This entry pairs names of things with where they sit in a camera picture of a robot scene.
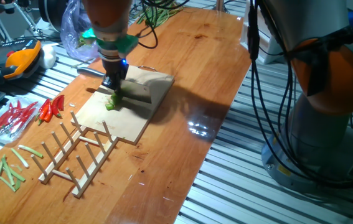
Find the wooden dowel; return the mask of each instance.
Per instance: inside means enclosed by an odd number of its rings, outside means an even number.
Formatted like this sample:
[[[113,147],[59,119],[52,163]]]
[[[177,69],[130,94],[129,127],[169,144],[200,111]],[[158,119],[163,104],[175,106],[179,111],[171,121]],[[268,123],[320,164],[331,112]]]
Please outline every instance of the wooden dowel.
[[[113,140],[112,140],[112,138],[111,138],[110,131],[108,130],[106,121],[103,120],[102,123],[103,123],[104,129],[106,130],[108,140],[109,140],[110,142],[113,142]]]
[[[79,156],[77,156],[77,161],[79,162],[79,164],[82,167],[82,170],[85,172],[85,174],[87,175],[87,177],[89,177],[89,172],[87,170],[87,168],[85,167],[85,165],[83,165],[83,162],[81,160],[81,158]]]
[[[88,139],[88,138],[85,138],[82,136],[79,136],[79,139],[81,139],[82,141],[85,141],[85,142],[89,142],[90,144],[94,144],[96,146],[99,145],[99,142],[96,142],[95,140],[92,140],[92,139]]]
[[[71,177],[72,181],[74,182],[75,186],[77,186],[78,190],[81,190],[81,186],[79,186],[78,181],[76,180],[76,178],[74,177],[74,175],[72,174],[72,172],[70,171],[70,168],[65,168],[65,171],[67,171],[67,173],[69,174],[69,176]]]
[[[35,155],[31,155],[31,158],[34,160],[34,162],[37,164],[38,168],[40,169],[40,171],[42,171],[42,173],[44,173],[45,177],[47,176],[46,170],[42,167],[42,165],[39,163],[39,161],[37,160],[37,158],[35,157]]]
[[[93,155],[93,152],[90,149],[90,146],[89,146],[89,144],[87,142],[85,142],[85,146],[88,149],[89,155],[93,159],[93,162],[97,165],[97,161],[96,161],[95,155]]]
[[[46,146],[45,142],[41,142],[41,145],[44,147],[46,153],[49,155],[50,159],[52,160],[53,164],[56,165],[57,162],[56,160],[54,159],[52,153],[50,152],[49,148]]]
[[[64,150],[63,144],[60,142],[59,138],[57,137],[56,133],[54,133],[54,131],[52,131],[52,135],[53,135],[53,138],[56,140],[57,144],[59,145],[59,148],[61,149],[61,151],[65,155],[65,150]]]
[[[58,170],[52,170],[52,172],[53,172],[54,175],[57,175],[57,176],[59,176],[59,177],[61,177],[61,178],[64,178],[64,179],[66,179],[66,180],[69,180],[69,181],[73,182],[72,179],[71,179],[71,177],[70,177],[69,175],[67,175],[67,174],[63,174],[62,172],[60,172],[60,171],[58,171]]]
[[[77,117],[74,114],[74,111],[71,111],[70,113],[71,113],[72,119],[74,120],[75,125],[77,126],[78,131],[80,133],[82,133],[81,126],[78,123],[78,120],[77,120]]]
[[[63,131],[65,132],[65,134],[67,135],[68,139],[70,140],[71,143],[74,143],[74,139],[72,139],[71,134],[69,133],[69,131],[67,130],[67,128],[65,127],[65,125],[63,124],[63,122],[60,122],[60,126],[63,128]]]
[[[104,150],[103,144],[101,143],[100,138],[99,138],[99,135],[97,134],[97,132],[95,131],[95,132],[93,132],[93,134],[94,134],[95,137],[96,137],[97,143],[98,143],[98,145],[99,145],[101,151],[102,151],[103,153],[106,153],[106,151]]]

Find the black cable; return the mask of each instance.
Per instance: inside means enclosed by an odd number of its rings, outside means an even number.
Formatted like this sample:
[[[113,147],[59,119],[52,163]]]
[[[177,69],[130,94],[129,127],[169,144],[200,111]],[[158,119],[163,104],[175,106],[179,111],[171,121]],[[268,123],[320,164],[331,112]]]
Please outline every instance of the black cable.
[[[261,131],[261,133],[262,133],[262,135],[263,135],[263,138],[265,139],[266,144],[267,144],[268,147],[269,147],[269,150],[270,150],[271,153],[274,155],[275,159],[277,160],[277,162],[278,162],[279,164],[281,164],[284,168],[286,168],[286,169],[287,169],[288,171],[290,171],[291,173],[293,173],[293,174],[295,174],[295,175],[297,175],[297,176],[299,176],[299,177],[302,177],[302,178],[304,178],[304,179],[308,179],[307,177],[305,177],[305,176],[303,176],[303,175],[301,175],[301,174],[295,172],[294,170],[290,169],[288,166],[286,166],[286,165],[284,164],[283,161],[281,161],[281,159],[280,159],[278,156],[276,156],[276,153],[275,153],[273,147],[271,146],[271,144],[270,144],[270,142],[269,142],[269,139],[268,139],[267,136],[266,136],[265,130],[263,129],[262,122],[261,122],[260,117],[259,117],[259,114],[258,114],[257,104],[255,103],[255,87],[254,87],[254,82],[255,82],[254,79],[255,79],[255,75],[256,75],[256,74],[255,74],[255,73],[256,73],[255,70],[257,70],[257,63],[256,63],[256,61],[252,60],[252,65],[251,65],[251,99],[252,99],[252,107],[253,107],[253,110],[254,110],[254,113],[255,113],[255,117],[256,117],[256,119],[257,119],[257,121],[258,121],[259,129],[260,129],[260,131]]]
[[[145,47],[145,48],[147,48],[147,49],[155,49],[155,48],[158,46],[158,37],[157,37],[156,31],[154,30],[153,24],[152,24],[151,21],[149,20],[149,16],[148,16],[148,14],[147,14],[147,12],[146,12],[146,7],[144,6],[143,1],[144,1],[144,0],[142,0],[143,13],[144,13],[144,15],[146,16],[146,20],[147,20],[147,22],[148,22],[148,24],[149,24],[149,26],[150,26],[150,28],[151,28],[151,31],[152,31],[153,34],[154,34],[154,38],[156,39],[156,44],[151,47],[151,46],[147,46],[147,45],[144,45],[144,44],[142,44],[141,42],[139,42],[139,45],[141,45],[142,47]],[[155,7],[155,9],[156,9],[155,16],[157,17],[158,10],[157,10],[156,7]],[[157,25],[157,19],[156,19],[156,17],[154,18],[155,26]]]
[[[351,114],[349,120],[350,120],[350,122],[351,122],[351,128],[353,129],[353,114]]]
[[[285,91],[284,91],[284,94],[283,94],[283,98],[281,99],[280,107],[279,107],[279,110],[278,110],[277,126],[278,126],[278,132],[279,133],[281,133],[281,113],[283,112],[284,102],[285,102],[286,97],[287,97],[289,84],[290,84],[289,83],[289,79],[287,79],[287,85],[286,85],[286,88],[285,88]]]
[[[151,23],[154,28],[151,29],[150,32],[148,32],[147,34],[141,35],[141,33],[142,33],[143,31],[145,31],[146,29],[148,29],[148,28],[151,27],[150,25],[146,26],[144,29],[142,29],[142,30],[139,32],[139,34],[136,34],[136,36],[139,37],[139,39],[140,39],[140,38],[143,38],[143,37],[147,37],[148,35],[150,35],[150,34],[154,31],[155,28],[157,28],[158,9],[157,9],[156,7],[151,7],[151,10],[153,10],[154,8],[155,8],[155,10],[156,10],[156,17],[155,17],[155,19],[154,19],[154,24],[153,24],[152,21],[150,21],[150,18],[147,17],[147,12],[145,13],[147,23],[148,23],[148,24]]]
[[[226,1],[226,2],[224,3],[224,5],[226,5],[226,4],[228,4],[228,3],[232,2],[232,1],[237,1],[237,0],[229,0],[229,1]]]
[[[259,46],[259,49],[261,49],[261,51],[263,51],[265,54],[270,55],[270,56],[282,56],[282,55],[284,55],[283,52],[280,52],[280,53],[278,53],[278,54],[270,54],[270,53],[266,52],[265,50],[263,50],[263,49],[261,48],[261,46]]]
[[[132,14],[132,12],[136,12],[138,11],[138,4],[133,4],[133,6],[131,7],[131,10],[129,10],[129,16]]]
[[[174,2],[175,0],[168,0],[168,1],[160,1],[160,2],[156,2],[155,0],[142,0],[144,3],[146,3],[148,6],[154,6],[160,9],[177,9],[179,7],[184,6],[186,3],[188,3],[190,0],[185,0],[183,3],[180,3],[176,6],[172,6],[172,7],[168,7],[168,5],[170,5],[172,2]]]
[[[289,139],[289,126],[288,126],[288,119],[289,119],[289,110],[291,109],[291,100],[293,99],[293,68],[291,66],[291,61],[287,60],[288,65],[288,83],[289,83],[289,95],[288,95],[288,103],[287,103],[287,111],[286,111],[286,118],[285,118],[285,129],[286,129],[286,140],[287,145],[289,148],[289,153],[291,153],[291,157],[296,160],[295,154],[293,151],[293,147],[291,146],[291,141]]]

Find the gray metal cylinder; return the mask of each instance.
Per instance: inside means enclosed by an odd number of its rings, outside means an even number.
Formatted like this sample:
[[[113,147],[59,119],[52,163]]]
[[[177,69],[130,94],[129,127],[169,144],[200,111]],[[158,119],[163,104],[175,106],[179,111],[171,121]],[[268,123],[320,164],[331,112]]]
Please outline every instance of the gray metal cylinder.
[[[297,159],[309,166],[327,164],[344,139],[349,116],[320,113],[301,95],[288,118],[289,140]],[[287,142],[285,131],[282,137]]]
[[[343,0],[264,0],[287,50],[349,25]]]

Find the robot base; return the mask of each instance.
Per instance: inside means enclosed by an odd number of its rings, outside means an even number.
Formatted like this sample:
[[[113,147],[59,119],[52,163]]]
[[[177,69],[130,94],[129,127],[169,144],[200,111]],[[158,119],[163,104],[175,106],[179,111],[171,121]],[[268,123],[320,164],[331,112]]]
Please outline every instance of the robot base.
[[[269,138],[269,142],[275,152],[275,154],[280,158],[280,160],[288,166],[291,170],[303,174],[287,157],[287,155],[283,152],[280,145],[276,141],[275,137],[272,135]],[[328,175],[322,172],[322,175],[329,176],[330,179],[336,179],[338,175],[330,175],[330,173],[338,173],[341,170],[346,170],[345,178],[349,176],[349,172],[353,169],[353,129],[347,128],[345,136],[341,141],[340,145],[330,151],[324,151],[324,156],[328,160],[327,164],[317,165],[317,166],[307,166],[312,170],[323,170],[327,171]],[[277,181],[280,185],[300,192],[304,194],[312,194],[320,190],[322,186],[318,185],[316,182],[304,179],[295,174],[292,174],[288,169],[283,167],[271,153],[267,144],[265,144],[262,148],[262,163],[269,173],[269,175]]]

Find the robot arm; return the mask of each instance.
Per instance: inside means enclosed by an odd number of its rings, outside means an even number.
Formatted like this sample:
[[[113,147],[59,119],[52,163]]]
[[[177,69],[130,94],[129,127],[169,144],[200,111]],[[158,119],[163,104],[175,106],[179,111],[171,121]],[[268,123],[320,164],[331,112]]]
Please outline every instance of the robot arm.
[[[137,46],[138,38],[127,35],[131,0],[83,0],[97,37],[106,70],[103,85],[120,91],[128,65],[123,59]]]
[[[333,115],[352,113],[353,28],[346,1],[262,0],[258,4],[272,34],[290,53],[299,84],[314,109]]]

